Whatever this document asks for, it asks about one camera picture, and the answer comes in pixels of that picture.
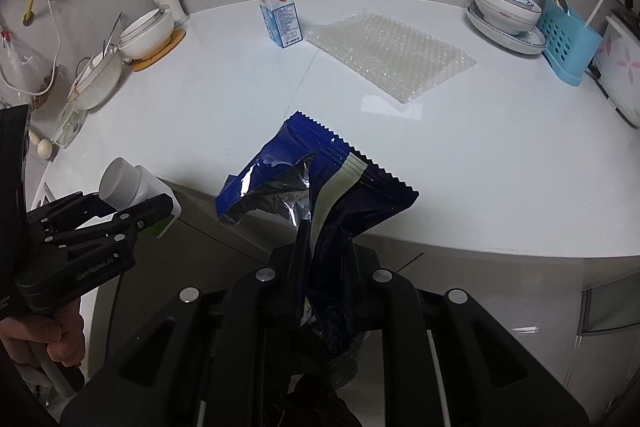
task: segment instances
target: screw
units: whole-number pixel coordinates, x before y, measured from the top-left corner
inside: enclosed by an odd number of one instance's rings
[[[180,300],[182,302],[193,302],[200,296],[197,288],[189,287],[180,292]]]
[[[276,277],[276,272],[275,272],[275,270],[273,270],[271,268],[260,268],[255,273],[255,278],[258,281],[261,281],[261,282],[270,281],[270,280],[274,279],[274,277]]]
[[[389,270],[380,268],[373,272],[372,277],[375,282],[389,282],[391,279],[393,279],[394,275],[389,272]]]
[[[465,291],[456,289],[449,292],[449,300],[455,304],[464,304],[467,298]]]

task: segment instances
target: plastic bag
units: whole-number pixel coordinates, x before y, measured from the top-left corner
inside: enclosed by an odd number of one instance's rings
[[[33,96],[29,93],[42,92],[49,87],[52,73],[51,63],[38,57],[15,38],[5,41],[5,50],[8,67],[2,68],[1,71],[4,91],[10,89],[16,92],[17,103],[29,104],[29,109],[32,111],[42,107],[49,99],[51,89],[39,96]]]
[[[342,304],[342,252],[348,240],[411,206],[418,192],[297,112],[216,198],[220,221],[237,223],[260,208],[297,226],[311,219],[306,295],[333,351],[353,333]],[[297,205],[299,212],[293,212]]]
[[[391,17],[368,12],[313,26],[305,32],[305,39],[401,103],[417,98],[476,63],[451,44]]]

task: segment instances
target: blue snack bag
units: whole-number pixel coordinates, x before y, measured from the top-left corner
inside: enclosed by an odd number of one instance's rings
[[[417,197],[337,134],[297,112],[238,176],[227,179],[216,209],[227,224],[255,209],[295,226],[311,220],[306,295],[329,347],[341,352],[353,338],[342,304],[344,247]]]

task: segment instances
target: bubble wrap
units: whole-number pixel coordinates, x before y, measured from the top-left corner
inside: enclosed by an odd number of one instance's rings
[[[450,44],[368,12],[314,26],[305,32],[305,39],[402,103],[476,63]]]

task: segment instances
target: human hand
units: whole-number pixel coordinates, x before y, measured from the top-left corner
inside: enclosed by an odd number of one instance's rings
[[[26,313],[0,321],[0,340],[9,356],[18,363],[37,365],[27,341],[47,344],[54,362],[67,367],[84,359],[84,320],[80,315],[80,299],[57,310],[52,318]]]

